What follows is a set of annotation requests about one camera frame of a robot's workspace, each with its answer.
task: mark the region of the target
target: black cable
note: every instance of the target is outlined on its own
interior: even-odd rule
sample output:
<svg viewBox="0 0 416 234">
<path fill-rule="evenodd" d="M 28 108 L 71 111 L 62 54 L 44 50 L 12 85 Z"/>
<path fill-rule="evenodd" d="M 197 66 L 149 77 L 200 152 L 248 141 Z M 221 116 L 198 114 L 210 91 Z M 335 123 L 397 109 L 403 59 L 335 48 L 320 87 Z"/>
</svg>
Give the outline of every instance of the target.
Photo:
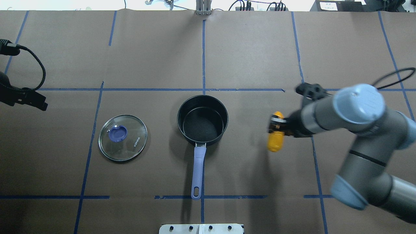
<svg viewBox="0 0 416 234">
<path fill-rule="evenodd" d="M 178 8 L 182 8 L 182 9 L 185 9 L 185 10 L 190 10 L 190 9 L 188 9 L 188 8 L 184 8 L 184 7 L 180 7 L 180 6 L 177 6 L 177 5 L 173 5 L 174 7 L 178 7 Z"/>
<path fill-rule="evenodd" d="M 269 10 L 269 8 L 270 8 L 270 6 L 271 6 L 272 4 L 274 4 L 274 5 L 275 5 L 275 9 L 277 8 L 277 2 L 272 2 L 272 3 L 270 3 L 270 4 L 269 4 L 269 6 L 267 7 L 267 10 L 266 10 L 266 11 L 268 11 L 268 10 Z"/>
<path fill-rule="evenodd" d="M 230 8 L 228 9 L 228 11 L 230 11 L 231 10 L 231 8 L 233 7 L 233 5 L 234 4 L 236 4 L 237 2 L 240 2 L 240 4 L 241 3 L 243 3 L 243 9 L 245 8 L 245 3 L 244 3 L 244 1 L 243 0 L 237 0 L 237 1 L 235 1 L 231 6 L 230 6 Z"/>
<path fill-rule="evenodd" d="M 1 82 L 0 82 L 0 85 L 2 85 L 3 87 L 7 88 L 8 90 L 12 90 L 12 91 L 15 91 L 15 92 L 29 92 L 29 91 L 36 91 L 36 90 L 40 89 L 40 87 L 42 87 L 43 83 L 45 82 L 45 78 L 46 78 L 45 67 L 43 66 L 43 64 L 40 61 L 40 59 L 35 55 L 35 53 L 33 51 L 29 50 L 27 47 L 22 46 L 22 45 L 17 45 L 16 48 L 17 49 L 22 49 L 22 50 L 28 51 L 36 59 L 36 61 L 39 63 L 40 67 L 42 68 L 42 73 L 43 73 L 43 75 L 42 75 L 42 81 L 39 83 L 39 85 L 36 88 L 34 88 L 34 89 L 28 89 L 28 88 L 26 88 L 24 90 L 12 88 L 12 87 L 9 87 L 9 86 L 5 86 Z"/>
<path fill-rule="evenodd" d="M 379 78 L 378 80 L 376 80 L 376 81 L 372 84 L 372 86 L 374 86 L 374 87 L 375 87 L 375 86 L 376 86 L 376 84 L 378 84 L 380 81 L 382 81 L 382 80 L 386 79 L 387 77 L 389 77 L 389 76 L 391 76 L 391 75 L 394 75 L 394 74 L 397 74 L 397 73 L 399 73 L 399 72 L 403 72 L 403 71 L 412 71 L 412 73 L 410 73 L 410 75 L 406 76 L 405 78 L 400 79 L 399 81 L 393 82 L 393 83 L 388 84 L 388 85 L 385 85 L 385 86 L 381 86 L 381 87 L 379 87 L 379 88 L 377 88 L 377 89 L 378 89 L 378 90 L 380 90 L 380 89 L 384 89 L 384 88 L 390 87 L 390 86 L 392 86 L 392 85 L 395 85 L 395 84 L 397 84 L 397 83 L 401 83 L 401 82 L 403 82 L 403 81 L 407 80 L 408 78 L 410 78 L 410 77 L 411 77 L 411 76 L 415 73 L 416 68 L 414 68 L 414 67 L 407 67 L 407 68 L 402 68 L 402 69 L 399 69 L 399 70 L 397 70 L 397 71 L 394 71 L 394 72 L 392 72 L 392 73 L 390 73 L 390 74 L 387 74 L 387 75 L 385 75 L 385 76 L 383 76 L 383 77 Z"/>
<path fill-rule="evenodd" d="M 275 8 L 275 11 L 280 11 L 280 6 L 282 5 L 282 1 L 279 2 L 279 5 Z"/>
<path fill-rule="evenodd" d="M 265 3 L 265 4 L 270 4 L 269 2 L 258 2 L 258 1 L 252 1 L 252 0 L 244 0 L 244 1 L 250 1 L 250 2 L 257 2 L 257 3 Z"/>
</svg>

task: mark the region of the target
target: lid knob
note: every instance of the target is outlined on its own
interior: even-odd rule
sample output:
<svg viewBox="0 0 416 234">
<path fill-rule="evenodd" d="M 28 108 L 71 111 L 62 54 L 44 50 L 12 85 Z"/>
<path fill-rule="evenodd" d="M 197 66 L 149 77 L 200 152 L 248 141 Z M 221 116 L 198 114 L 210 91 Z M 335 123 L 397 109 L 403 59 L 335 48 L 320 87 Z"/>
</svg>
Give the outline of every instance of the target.
<svg viewBox="0 0 416 234">
<path fill-rule="evenodd" d="M 113 142 L 123 141 L 127 137 L 127 129 L 123 125 L 114 125 L 108 132 L 108 136 Z"/>
</svg>

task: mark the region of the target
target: light blue joint cap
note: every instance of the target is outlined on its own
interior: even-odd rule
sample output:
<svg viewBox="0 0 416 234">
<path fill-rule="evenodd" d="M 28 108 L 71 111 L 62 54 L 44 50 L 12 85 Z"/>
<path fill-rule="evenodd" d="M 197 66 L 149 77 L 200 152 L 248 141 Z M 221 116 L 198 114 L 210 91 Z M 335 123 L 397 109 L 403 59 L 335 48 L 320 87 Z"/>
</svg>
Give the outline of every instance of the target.
<svg viewBox="0 0 416 234">
<path fill-rule="evenodd" d="M 399 112 L 401 115 L 403 115 L 404 119 L 407 121 L 407 136 L 404 142 L 397 147 L 396 149 L 405 149 L 413 144 L 416 140 L 416 122 L 409 119 L 407 116 L 405 116 L 403 113 Z"/>
<path fill-rule="evenodd" d="M 336 175 L 332 184 L 331 194 L 338 201 L 357 210 L 364 210 L 368 205 L 368 201 L 339 175 Z"/>
<path fill-rule="evenodd" d="M 353 124 L 374 122 L 386 110 L 383 96 L 368 84 L 341 89 L 334 95 L 332 103 L 339 117 Z"/>
</svg>

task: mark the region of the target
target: blue tape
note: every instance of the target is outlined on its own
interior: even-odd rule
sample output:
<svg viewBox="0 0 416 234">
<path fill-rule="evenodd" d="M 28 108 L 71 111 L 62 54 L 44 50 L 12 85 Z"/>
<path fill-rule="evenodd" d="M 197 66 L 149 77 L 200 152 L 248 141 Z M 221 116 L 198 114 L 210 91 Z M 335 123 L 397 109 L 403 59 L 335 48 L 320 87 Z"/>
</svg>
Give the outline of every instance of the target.
<svg viewBox="0 0 416 234">
<path fill-rule="evenodd" d="M 0 199 L 79 199 L 80 196 L 36 196 L 36 195 L 16 195 L 0 196 Z"/>
<path fill-rule="evenodd" d="M 324 232 L 325 234 L 328 234 L 327 218 L 325 216 L 324 199 L 322 197 L 321 179 L 319 177 L 319 168 L 318 168 L 318 159 L 316 157 L 315 141 L 313 140 L 313 137 L 311 137 L 311 140 L 312 140 L 312 148 L 313 148 L 313 157 L 315 161 L 316 181 L 318 183 L 319 201 L 321 202 L 322 220 L 324 222 Z"/>
<path fill-rule="evenodd" d="M 299 53 L 299 43 L 297 42 L 297 33 L 296 33 L 296 25 L 295 25 L 295 15 L 293 14 L 293 11 L 291 12 L 291 14 L 292 14 L 293 33 L 295 35 L 297 62 L 299 64 L 300 77 L 302 78 L 302 83 L 305 83 L 305 80 L 303 79 L 302 68 L 300 67 L 300 53 Z"/>
<path fill-rule="evenodd" d="M 88 175 L 89 162 L 90 162 L 90 159 L 91 159 L 92 143 L 94 141 L 95 129 L 97 127 L 98 110 L 100 109 L 101 97 L 102 97 L 102 94 L 103 94 L 103 87 L 104 87 L 104 82 L 101 83 L 100 94 L 98 96 L 98 102 L 97 102 L 97 109 L 95 111 L 94 125 L 92 127 L 91 141 L 89 143 L 87 164 L 85 165 L 84 180 L 82 182 L 81 197 L 79 199 L 79 204 L 78 204 L 78 213 L 77 213 L 77 219 L 75 221 L 74 234 L 76 234 L 78 232 L 78 224 L 79 224 L 79 218 L 81 216 L 82 200 L 83 200 L 84 192 L 85 192 L 85 184 L 87 183 L 87 175 Z"/>
<path fill-rule="evenodd" d="M 203 89 L 169 89 L 169 88 L 106 88 L 103 91 L 202 91 Z"/>
<path fill-rule="evenodd" d="M 158 200 L 158 199 L 191 199 L 191 196 L 183 196 L 183 195 L 155 196 L 155 200 Z"/>
<path fill-rule="evenodd" d="M 97 88 L 40 88 L 39 91 L 100 91 Z"/>
<path fill-rule="evenodd" d="M 79 204 L 78 204 L 77 220 L 75 221 L 74 234 L 77 234 L 77 232 L 78 232 L 78 224 L 79 224 L 79 218 L 81 216 L 82 201 L 83 201 L 83 199 L 80 199 Z"/>
<path fill-rule="evenodd" d="M 379 12 L 378 12 L 378 14 L 379 14 L 379 20 L 380 20 L 381 30 L 383 31 L 384 39 L 386 40 L 387 49 L 389 50 L 390 57 L 391 57 L 391 60 L 392 60 L 392 62 L 393 62 L 394 69 L 397 71 L 398 69 L 397 69 L 397 65 L 396 65 L 396 60 L 394 59 L 393 52 L 391 51 L 391 48 L 390 48 L 390 43 L 389 43 L 389 40 L 387 39 L 387 34 L 386 34 L 386 30 L 384 29 L 384 24 L 383 24 L 383 19 L 382 19 L 382 17 L 381 17 L 381 12 L 379 11 Z M 397 73 L 397 78 L 398 78 L 399 80 L 401 80 L 401 78 L 400 78 L 400 74 L 399 74 L 399 73 Z M 403 96 L 404 96 L 404 99 L 405 99 L 405 101 L 406 101 L 407 108 L 409 109 L 410 117 L 411 117 L 411 118 L 412 118 L 412 120 L 414 121 L 414 120 L 415 120 L 415 118 L 414 118 L 414 116 L 413 116 L 413 111 L 412 111 L 412 108 L 410 107 L 410 103 L 409 103 L 409 100 L 408 100 L 408 98 L 407 98 L 407 94 L 406 94 L 406 92 L 404 91 L 404 85 L 403 85 L 403 83 L 402 83 L 402 82 L 400 82 L 400 87 L 401 87 L 401 89 L 402 89 L 402 91 L 403 91 Z"/>
<path fill-rule="evenodd" d="M 0 199 L 80 199 L 81 196 L 5 195 Z M 110 196 L 84 196 L 84 199 L 110 199 Z"/>
<path fill-rule="evenodd" d="M 206 89 L 207 91 L 278 91 L 286 92 L 284 89 Z"/>
<path fill-rule="evenodd" d="M 110 34 L 110 40 L 108 42 L 108 46 L 111 46 L 111 42 L 113 40 L 113 33 L 114 33 L 114 25 L 116 24 L 116 17 L 117 17 L 117 11 L 114 11 L 114 16 L 113 16 L 113 25 L 111 26 L 111 34 Z"/>
<path fill-rule="evenodd" d="M 267 195 L 204 195 L 203 197 L 204 199 L 264 199 L 267 197 Z M 159 199 L 191 199 L 191 196 L 184 196 L 184 195 L 155 196 L 155 200 L 159 200 Z"/>
<path fill-rule="evenodd" d="M 332 195 L 304 195 L 303 198 L 334 198 Z"/>
<path fill-rule="evenodd" d="M 28 14 L 29 14 L 29 11 L 27 10 L 26 14 L 25 14 L 25 18 L 23 19 L 23 22 L 22 22 L 22 26 L 20 26 L 19 34 L 17 35 L 15 44 L 17 44 L 19 42 L 19 39 L 20 39 L 20 36 L 22 35 L 23 27 L 25 26 Z M 13 58 L 13 56 L 9 57 L 9 61 L 7 62 L 6 69 L 4 70 L 4 74 L 7 74 L 7 71 L 9 70 L 10 63 L 12 62 L 12 58 Z"/>
<path fill-rule="evenodd" d="M 202 94 L 205 95 L 205 22 L 202 21 Z"/>
<path fill-rule="evenodd" d="M 205 195 L 205 199 L 264 199 L 266 195 Z"/>
<path fill-rule="evenodd" d="M 83 196 L 83 199 L 110 199 L 110 196 Z"/>
<path fill-rule="evenodd" d="M 202 165 L 202 183 L 201 183 L 201 223 L 205 223 L 205 161 Z"/>
</svg>

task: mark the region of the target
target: saucepan handle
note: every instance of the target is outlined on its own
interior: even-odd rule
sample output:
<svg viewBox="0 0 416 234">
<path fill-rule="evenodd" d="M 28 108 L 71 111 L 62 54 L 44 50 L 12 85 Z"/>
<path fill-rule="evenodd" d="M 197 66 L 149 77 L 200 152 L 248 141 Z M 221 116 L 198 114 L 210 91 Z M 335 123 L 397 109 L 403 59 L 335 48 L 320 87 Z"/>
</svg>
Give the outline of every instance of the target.
<svg viewBox="0 0 416 234">
<path fill-rule="evenodd" d="M 191 197 L 194 200 L 199 200 L 201 198 L 201 189 L 202 189 L 202 176 L 203 176 L 203 167 L 205 152 L 207 148 L 205 145 L 196 146 L 193 154 L 193 176 L 192 176 L 192 191 Z"/>
</svg>

